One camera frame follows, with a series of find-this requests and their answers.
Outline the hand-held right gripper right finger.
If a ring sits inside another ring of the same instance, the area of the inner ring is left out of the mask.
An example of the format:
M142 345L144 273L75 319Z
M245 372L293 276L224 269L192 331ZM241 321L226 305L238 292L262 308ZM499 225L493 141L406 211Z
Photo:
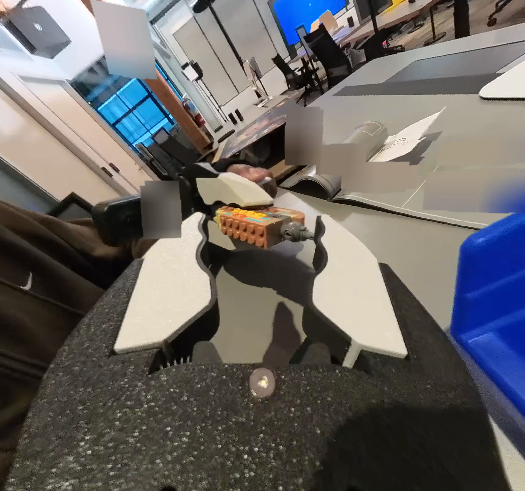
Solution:
M408 350L375 255L327 214L316 220L312 311L341 345L332 355L351 368L360 353L405 359Z

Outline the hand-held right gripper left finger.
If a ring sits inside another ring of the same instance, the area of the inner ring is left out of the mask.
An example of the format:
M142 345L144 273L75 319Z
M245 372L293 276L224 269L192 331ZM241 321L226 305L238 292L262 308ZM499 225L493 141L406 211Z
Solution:
M207 257L207 217L194 213L181 237L159 239L145 254L118 332L116 354L154 350L212 309L217 288Z

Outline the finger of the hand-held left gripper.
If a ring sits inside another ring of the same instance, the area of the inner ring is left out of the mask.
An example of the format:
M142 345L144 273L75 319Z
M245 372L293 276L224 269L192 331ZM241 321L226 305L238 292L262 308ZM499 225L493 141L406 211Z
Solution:
M273 198L261 186L234 173L196 178L196 188L207 206L222 204L248 208L273 205Z

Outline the toy brick model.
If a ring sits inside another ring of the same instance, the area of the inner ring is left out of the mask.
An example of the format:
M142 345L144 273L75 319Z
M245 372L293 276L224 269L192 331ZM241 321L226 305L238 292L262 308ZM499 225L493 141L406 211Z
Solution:
M302 212L276 206L259 210L221 206L215 211L214 221L225 236L259 249L267 250L284 241L300 243L314 239Z

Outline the blue plastic bin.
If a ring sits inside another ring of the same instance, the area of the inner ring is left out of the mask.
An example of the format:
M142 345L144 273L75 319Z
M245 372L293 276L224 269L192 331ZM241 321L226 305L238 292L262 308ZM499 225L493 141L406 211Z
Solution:
M524 415L524 214L473 234L460 247L450 332Z

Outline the white paper slip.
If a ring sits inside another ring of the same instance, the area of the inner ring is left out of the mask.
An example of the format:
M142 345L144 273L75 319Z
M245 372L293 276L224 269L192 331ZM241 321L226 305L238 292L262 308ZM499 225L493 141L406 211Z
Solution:
M380 149L368 162L392 162L411 153L423 140L432 124L446 110L446 106L437 113L405 127L399 133L388 136Z

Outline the person's left forearm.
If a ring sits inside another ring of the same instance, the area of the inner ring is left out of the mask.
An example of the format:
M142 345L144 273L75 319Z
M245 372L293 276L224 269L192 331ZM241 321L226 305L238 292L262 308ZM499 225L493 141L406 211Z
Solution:
M103 242L92 219L69 221L65 223L65 226L69 231L68 242L92 258L121 259L123 261L143 258L159 241L158 239L138 238L122 245L112 246Z

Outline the grey desk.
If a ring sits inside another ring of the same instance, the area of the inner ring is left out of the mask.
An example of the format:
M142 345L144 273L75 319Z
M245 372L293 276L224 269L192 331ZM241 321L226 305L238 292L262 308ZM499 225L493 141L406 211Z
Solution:
M476 120L471 109L477 94L460 94L456 83L450 94L390 95L379 85L410 83L438 78L504 73L524 60L524 25L501 28L459 40L439 43L373 60L347 77L312 106L324 111L323 143L342 141L351 129L366 120L381 121L389 134L447 107L428 131L428 139L409 153L418 165L418 182L437 166L442 141L451 135L470 134L489 126ZM328 214L362 241L376 258L390 265L416 298L442 327L450 324L459 247L474 229L405 217L364 207L333 203L280 189L276 204L305 213L308 226L319 214ZM212 342L227 363L263 360L272 339L272 324L279 302L293 313L302 339L301 309L304 294L289 275L306 286L311 280L313 246L282 244L274 249L279 258L255 256L255 272L244 276L247 254L222 266L217 276L220 326Z

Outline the person's left hand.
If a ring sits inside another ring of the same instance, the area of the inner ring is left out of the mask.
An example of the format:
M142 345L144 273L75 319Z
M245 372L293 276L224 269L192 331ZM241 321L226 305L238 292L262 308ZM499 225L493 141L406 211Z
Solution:
M261 186L272 198L277 195L277 183L267 169L254 167L247 164L233 164L226 169L227 173L234 173Z

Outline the colourful printed mat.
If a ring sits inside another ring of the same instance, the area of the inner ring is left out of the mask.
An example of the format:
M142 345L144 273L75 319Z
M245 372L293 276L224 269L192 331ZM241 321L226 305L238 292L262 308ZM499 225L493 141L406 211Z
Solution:
M261 140L266 135L274 132L285 125L286 112L284 109L274 107L252 122L242 131L236 132L233 136L221 143L215 161L233 157L246 147Z

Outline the instruction booklet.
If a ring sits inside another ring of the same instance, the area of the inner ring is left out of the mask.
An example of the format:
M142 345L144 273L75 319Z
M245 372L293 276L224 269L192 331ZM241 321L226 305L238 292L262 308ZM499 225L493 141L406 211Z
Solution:
M307 166L288 176L279 186L287 191L333 203L364 207L474 230L480 230L508 216L503 213L425 210L423 208L424 183L422 181L415 189L404 192L357 193L343 189L340 177L317 174L315 166Z

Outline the person's brown jacket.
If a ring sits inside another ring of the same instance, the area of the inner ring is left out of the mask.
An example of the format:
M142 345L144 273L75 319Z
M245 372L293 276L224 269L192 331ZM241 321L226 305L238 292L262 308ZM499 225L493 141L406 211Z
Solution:
M1 201L1 481L49 364L134 260L77 250L66 222Z

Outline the rolled grey booklet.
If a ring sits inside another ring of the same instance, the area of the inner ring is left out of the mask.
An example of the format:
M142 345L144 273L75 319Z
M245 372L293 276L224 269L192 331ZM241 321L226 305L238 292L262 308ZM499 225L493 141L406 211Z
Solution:
M358 154L364 156L365 161L369 161L384 147L388 137L384 124L366 121L353 129L342 143L351 146Z

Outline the white rounded board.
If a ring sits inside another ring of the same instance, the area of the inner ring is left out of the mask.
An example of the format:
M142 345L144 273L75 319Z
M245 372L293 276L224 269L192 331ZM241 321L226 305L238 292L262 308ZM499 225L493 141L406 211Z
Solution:
M478 93L483 100L524 100L524 61L486 84Z

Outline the black wall speaker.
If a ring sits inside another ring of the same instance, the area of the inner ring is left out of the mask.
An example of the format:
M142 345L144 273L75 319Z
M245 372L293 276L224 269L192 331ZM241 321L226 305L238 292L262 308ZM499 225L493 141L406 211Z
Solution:
M71 39L42 6L16 7L5 17L6 28L30 54L54 59Z

